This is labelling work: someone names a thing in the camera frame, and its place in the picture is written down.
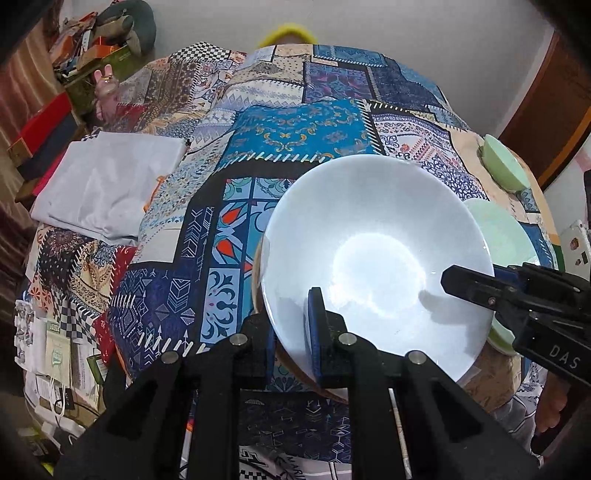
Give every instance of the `checkered pattern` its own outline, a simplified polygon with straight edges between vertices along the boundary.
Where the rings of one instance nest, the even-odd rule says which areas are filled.
[[[68,298],[61,301],[59,321],[60,330],[65,336],[72,340],[83,339],[97,347],[92,319],[80,312]]]
[[[181,48],[170,56],[171,61],[220,61],[230,56],[230,50],[201,41],[190,47]]]
[[[267,476],[262,472],[253,472],[240,470],[240,480],[267,480]]]
[[[87,141],[87,140],[92,140],[93,138],[96,138],[96,137],[98,137],[98,136],[99,136],[99,133],[100,133],[100,130],[95,130],[95,131],[94,131],[94,132],[92,132],[91,134],[89,134],[89,135],[85,135],[84,137],[82,137],[82,138],[80,139],[80,141],[81,141],[81,142],[85,142],[85,141]]]

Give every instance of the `stuffed toy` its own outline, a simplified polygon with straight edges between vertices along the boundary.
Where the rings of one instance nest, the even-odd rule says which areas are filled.
[[[126,41],[131,53],[142,57],[154,48],[156,23],[152,8],[143,0],[124,0],[112,4],[96,17],[93,39]]]

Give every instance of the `screw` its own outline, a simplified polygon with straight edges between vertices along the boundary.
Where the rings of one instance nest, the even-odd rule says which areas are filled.
[[[339,335],[339,342],[343,345],[354,345],[356,341],[357,337],[352,333],[345,332]]]
[[[422,365],[427,361],[427,355],[420,350],[413,350],[408,354],[408,359],[415,365]]]
[[[230,343],[235,346],[244,345],[248,341],[248,337],[243,333],[235,333],[230,337]]]
[[[178,360],[178,353],[175,351],[164,352],[160,355],[160,359],[162,360],[162,363],[170,365]]]

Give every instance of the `folded white cloth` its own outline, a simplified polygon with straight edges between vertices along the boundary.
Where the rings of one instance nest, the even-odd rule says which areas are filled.
[[[135,245],[144,205],[185,153],[185,140],[101,132],[72,142],[31,217],[111,245]]]

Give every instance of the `white bowl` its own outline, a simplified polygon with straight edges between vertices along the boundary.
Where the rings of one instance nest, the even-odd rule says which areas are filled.
[[[310,378],[306,301],[320,287],[348,331],[386,352],[422,350],[457,381],[492,312],[443,291],[454,264],[493,275],[462,201],[414,163],[352,155],[308,171],[278,202],[261,249],[262,293],[278,339]]]

